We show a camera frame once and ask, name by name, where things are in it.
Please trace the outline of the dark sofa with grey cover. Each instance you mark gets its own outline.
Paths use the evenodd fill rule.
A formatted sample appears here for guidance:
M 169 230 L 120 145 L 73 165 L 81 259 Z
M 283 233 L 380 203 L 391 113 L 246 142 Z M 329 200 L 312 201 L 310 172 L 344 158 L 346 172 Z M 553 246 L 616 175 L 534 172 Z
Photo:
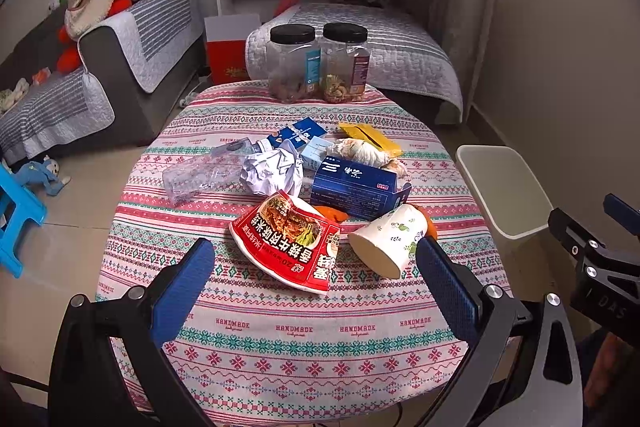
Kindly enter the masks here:
M 205 64 L 198 0 L 140 0 L 82 35 L 80 65 L 32 84 L 1 117 L 9 165 L 152 143 Z

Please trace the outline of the white paper ball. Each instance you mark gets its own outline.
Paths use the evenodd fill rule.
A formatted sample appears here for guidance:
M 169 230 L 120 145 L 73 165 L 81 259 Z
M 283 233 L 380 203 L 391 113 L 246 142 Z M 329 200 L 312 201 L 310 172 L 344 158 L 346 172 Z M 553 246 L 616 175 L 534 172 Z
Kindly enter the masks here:
M 262 196 L 282 191 L 297 197 L 303 179 L 303 161 L 290 140 L 267 152 L 248 155 L 240 173 L 240 182 L 247 191 Z

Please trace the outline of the white paper cup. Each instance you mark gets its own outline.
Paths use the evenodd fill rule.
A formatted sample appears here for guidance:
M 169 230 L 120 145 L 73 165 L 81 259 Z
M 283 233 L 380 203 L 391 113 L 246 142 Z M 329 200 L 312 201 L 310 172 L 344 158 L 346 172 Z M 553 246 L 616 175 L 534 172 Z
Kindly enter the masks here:
M 368 225 L 350 232 L 348 243 L 374 273 L 384 279 L 398 280 L 429 227 L 422 210 L 402 204 Z

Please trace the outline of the dark blue tissue box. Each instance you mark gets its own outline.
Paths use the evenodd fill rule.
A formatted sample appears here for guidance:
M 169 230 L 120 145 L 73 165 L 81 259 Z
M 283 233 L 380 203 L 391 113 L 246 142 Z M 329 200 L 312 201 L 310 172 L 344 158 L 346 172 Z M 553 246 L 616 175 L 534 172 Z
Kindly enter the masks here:
M 326 156 L 314 174 L 310 203 L 373 221 L 407 202 L 411 189 L 396 173 Z

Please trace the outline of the white trash bin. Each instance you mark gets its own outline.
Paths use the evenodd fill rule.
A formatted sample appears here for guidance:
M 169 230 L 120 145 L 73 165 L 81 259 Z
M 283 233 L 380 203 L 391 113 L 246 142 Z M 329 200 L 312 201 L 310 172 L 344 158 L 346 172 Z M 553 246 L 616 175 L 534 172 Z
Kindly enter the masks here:
M 553 206 L 516 150 L 465 144 L 458 147 L 456 161 L 498 241 L 521 242 L 548 228 Z

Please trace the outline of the light blue small box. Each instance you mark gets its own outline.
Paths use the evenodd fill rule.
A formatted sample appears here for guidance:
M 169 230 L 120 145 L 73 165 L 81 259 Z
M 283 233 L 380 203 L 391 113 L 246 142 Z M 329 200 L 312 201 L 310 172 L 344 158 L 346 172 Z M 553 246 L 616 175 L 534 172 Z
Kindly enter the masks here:
M 326 150 L 333 144 L 332 141 L 314 136 L 300 152 L 303 168 L 309 171 L 317 171 L 326 157 Z

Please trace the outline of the stained tissue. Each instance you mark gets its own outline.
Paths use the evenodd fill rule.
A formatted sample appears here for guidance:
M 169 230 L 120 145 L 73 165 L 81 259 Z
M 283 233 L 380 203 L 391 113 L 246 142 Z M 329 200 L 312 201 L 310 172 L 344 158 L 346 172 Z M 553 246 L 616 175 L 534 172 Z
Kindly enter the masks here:
M 343 158 L 396 173 L 399 179 L 407 178 L 408 170 L 399 159 L 379 150 L 369 142 L 359 139 L 339 139 L 326 148 L 326 156 Z

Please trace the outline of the blue stuffed toy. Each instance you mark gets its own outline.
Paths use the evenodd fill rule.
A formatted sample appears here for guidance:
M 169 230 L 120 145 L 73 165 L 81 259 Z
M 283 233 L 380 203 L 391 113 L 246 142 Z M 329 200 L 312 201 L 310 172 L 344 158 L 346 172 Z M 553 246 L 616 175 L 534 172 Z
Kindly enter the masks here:
M 26 162 L 13 176 L 16 183 L 21 186 L 42 185 L 47 195 L 56 196 L 70 183 L 69 176 L 60 178 L 59 173 L 58 162 L 49 156 L 44 156 L 43 162 Z

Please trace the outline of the blue almond biscuit box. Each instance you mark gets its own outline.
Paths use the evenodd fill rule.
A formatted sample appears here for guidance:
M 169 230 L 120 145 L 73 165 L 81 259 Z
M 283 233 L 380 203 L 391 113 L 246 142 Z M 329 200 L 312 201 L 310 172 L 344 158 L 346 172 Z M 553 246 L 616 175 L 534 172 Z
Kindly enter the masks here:
M 295 124 L 289 124 L 285 128 L 273 132 L 267 136 L 267 140 L 273 148 L 277 148 L 284 141 L 290 141 L 293 146 L 298 150 L 304 147 L 308 142 L 314 138 L 322 138 L 326 135 L 326 129 L 324 129 L 318 122 L 315 122 L 312 118 L 307 117 Z

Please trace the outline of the clear plastic bottle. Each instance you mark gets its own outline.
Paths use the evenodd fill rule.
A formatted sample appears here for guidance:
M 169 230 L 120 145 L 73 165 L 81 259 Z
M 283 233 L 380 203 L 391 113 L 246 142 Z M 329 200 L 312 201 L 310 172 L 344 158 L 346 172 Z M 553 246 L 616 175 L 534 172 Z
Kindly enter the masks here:
M 163 172 L 163 187 L 169 202 L 177 206 L 204 191 L 238 182 L 245 159 L 253 153 L 252 142 L 244 138 L 168 167 Z

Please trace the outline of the patterned tablecloth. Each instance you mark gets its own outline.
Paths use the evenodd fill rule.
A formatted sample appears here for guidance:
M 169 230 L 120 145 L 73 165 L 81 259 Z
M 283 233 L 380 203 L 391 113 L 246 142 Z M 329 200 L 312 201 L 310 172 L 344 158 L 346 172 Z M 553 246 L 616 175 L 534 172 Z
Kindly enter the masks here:
M 275 426 L 337 421 L 391 407 L 444 383 L 465 354 L 415 265 L 396 280 L 367 268 L 346 239 L 335 261 L 304 242 L 264 232 L 290 275 L 328 284 L 298 291 L 256 267 L 231 223 L 260 203 L 240 184 L 169 202 L 163 171 L 211 148 L 257 141 L 305 118 L 337 136 L 370 124 L 396 142 L 408 168 L 409 202 L 433 220 L 442 249 L 486 284 L 508 278 L 487 225 L 435 133 L 374 88 L 352 104 L 284 104 L 262 81 L 209 88 L 173 120 L 132 169 L 108 234 L 96 295 L 148 285 L 197 240 L 215 265 L 177 337 L 164 350 L 196 402 L 217 424 Z

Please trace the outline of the orange peel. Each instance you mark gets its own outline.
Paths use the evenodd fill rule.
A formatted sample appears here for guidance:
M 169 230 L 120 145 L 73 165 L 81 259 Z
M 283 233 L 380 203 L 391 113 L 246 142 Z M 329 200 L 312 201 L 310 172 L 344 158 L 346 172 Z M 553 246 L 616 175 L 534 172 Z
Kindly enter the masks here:
M 342 211 L 329 206 L 315 205 L 314 209 L 323 217 L 335 223 L 343 223 L 349 219 L 349 215 Z

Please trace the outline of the left black-lid plastic jar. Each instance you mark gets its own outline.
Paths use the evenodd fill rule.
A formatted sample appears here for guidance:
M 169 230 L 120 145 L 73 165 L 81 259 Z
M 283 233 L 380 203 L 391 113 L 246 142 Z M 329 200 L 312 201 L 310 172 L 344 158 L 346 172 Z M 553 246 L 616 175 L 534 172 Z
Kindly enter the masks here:
M 310 25 L 284 24 L 270 29 L 267 78 L 271 94 L 291 103 L 314 96 L 320 83 L 321 50 Z

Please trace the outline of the red noodle wrapper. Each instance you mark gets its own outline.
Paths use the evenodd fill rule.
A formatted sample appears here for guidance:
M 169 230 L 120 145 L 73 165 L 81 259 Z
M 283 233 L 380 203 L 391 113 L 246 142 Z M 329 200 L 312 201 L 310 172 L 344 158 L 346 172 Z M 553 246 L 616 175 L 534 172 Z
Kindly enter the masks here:
M 299 291 L 324 295 L 340 249 L 340 226 L 282 191 L 235 219 L 229 230 L 253 265 Z

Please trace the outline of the yellow snack packet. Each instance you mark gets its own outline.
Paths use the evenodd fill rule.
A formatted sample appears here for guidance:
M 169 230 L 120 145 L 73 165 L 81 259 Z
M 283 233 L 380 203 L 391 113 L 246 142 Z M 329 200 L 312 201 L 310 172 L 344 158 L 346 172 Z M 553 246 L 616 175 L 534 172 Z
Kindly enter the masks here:
M 381 152 L 386 153 L 391 158 L 398 158 L 402 155 L 401 147 L 387 136 L 372 127 L 370 124 L 347 124 L 340 122 L 338 127 L 352 139 L 366 141 L 376 147 Z

